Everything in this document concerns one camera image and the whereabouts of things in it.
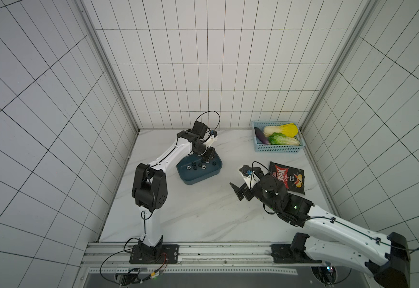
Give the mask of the dark teal storage box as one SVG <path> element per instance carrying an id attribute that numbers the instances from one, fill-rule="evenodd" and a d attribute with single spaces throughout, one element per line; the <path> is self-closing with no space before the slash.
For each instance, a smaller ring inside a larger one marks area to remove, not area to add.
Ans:
<path id="1" fill-rule="evenodd" d="M 197 164 L 197 171 L 193 170 L 192 163 Z M 206 169 L 202 169 L 201 165 L 206 165 Z M 222 169 L 223 163 L 217 153 L 211 160 L 211 164 L 207 164 L 206 161 L 202 160 L 196 154 L 185 156 L 176 166 L 179 177 L 186 185 L 193 185 L 210 177 L 218 175 Z"/>

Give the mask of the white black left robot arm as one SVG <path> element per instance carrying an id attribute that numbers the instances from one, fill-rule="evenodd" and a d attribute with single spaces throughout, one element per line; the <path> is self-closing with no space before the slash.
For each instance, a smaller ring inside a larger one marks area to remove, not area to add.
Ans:
<path id="1" fill-rule="evenodd" d="M 204 160 L 214 158 L 214 142 L 218 139 L 215 130 L 209 132 L 209 138 L 191 130 L 183 130 L 176 140 L 159 157 L 148 164 L 139 164 L 134 175 L 132 197 L 140 210 L 144 233 L 142 243 L 155 248 L 162 241 L 159 209 L 164 205 L 167 196 L 166 172 L 176 166 L 184 157 L 195 155 Z"/>

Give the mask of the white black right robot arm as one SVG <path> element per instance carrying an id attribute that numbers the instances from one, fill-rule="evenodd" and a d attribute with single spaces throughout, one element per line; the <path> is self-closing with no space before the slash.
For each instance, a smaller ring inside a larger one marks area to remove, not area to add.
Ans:
<path id="1" fill-rule="evenodd" d="M 284 222 L 304 229 L 296 233 L 285 253 L 274 253 L 296 263 L 345 266 L 373 277 L 384 288 L 411 285 L 411 252 L 403 235 L 364 229 L 322 209 L 260 168 L 239 170 L 244 184 L 231 184 L 239 200 L 257 199 Z"/>

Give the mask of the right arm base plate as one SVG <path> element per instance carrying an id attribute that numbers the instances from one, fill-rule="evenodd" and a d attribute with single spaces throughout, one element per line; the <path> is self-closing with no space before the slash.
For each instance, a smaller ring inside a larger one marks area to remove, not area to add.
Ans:
<path id="1" fill-rule="evenodd" d="M 305 243 L 310 236 L 296 233 L 291 244 L 272 244 L 271 256 L 275 264 L 321 264 L 305 253 Z"/>

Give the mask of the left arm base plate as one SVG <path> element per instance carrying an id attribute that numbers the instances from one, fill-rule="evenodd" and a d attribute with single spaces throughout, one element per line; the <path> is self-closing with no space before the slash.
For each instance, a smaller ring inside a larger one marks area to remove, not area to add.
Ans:
<path id="1" fill-rule="evenodd" d="M 158 244 L 149 247 L 144 244 L 136 244 L 130 253 L 130 264 L 176 264 L 179 256 L 179 245 Z"/>

